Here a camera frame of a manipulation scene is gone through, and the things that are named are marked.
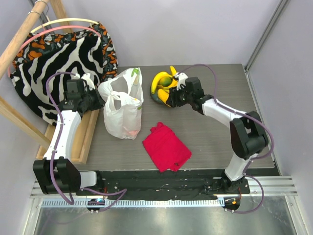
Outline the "white lemon-print plastic bag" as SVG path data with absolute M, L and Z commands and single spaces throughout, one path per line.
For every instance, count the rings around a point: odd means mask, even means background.
M 103 110 L 107 132 L 119 139 L 136 139 L 141 130 L 144 101 L 140 68 L 130 68 L 102 82 L 98 91 L 105 101 Z

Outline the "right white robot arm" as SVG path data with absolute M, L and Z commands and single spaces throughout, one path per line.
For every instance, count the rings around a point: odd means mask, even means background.
M 197 77 L 174 76 L 175 85 L 169 90 L 166 103 L 171 107 L 192 106 L 194 111 L 211 117 L 230 130 L 233 156 L 221 176 L 221 188 L 233 193 L 245 177 L 252 161 L 268 146 L 266 128 L 257 112 L 244 113 L 233 109 L 214 96 L 205 94 Z

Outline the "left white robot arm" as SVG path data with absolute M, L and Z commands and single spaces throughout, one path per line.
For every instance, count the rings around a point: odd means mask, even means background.
M 99 110 L 105 102 L 92 80 L 92 74 L 85 73 L 67 81 L 64 100 L 57 105 L 57 125 L 42 160 L 36 160 L 33 171 L 43 194 L 76 193 L 87 188 L 93 195 L 100 195 L 104 183 L 97 171 L 80 172 L 71 162 L 75 134 L 83 114 Z

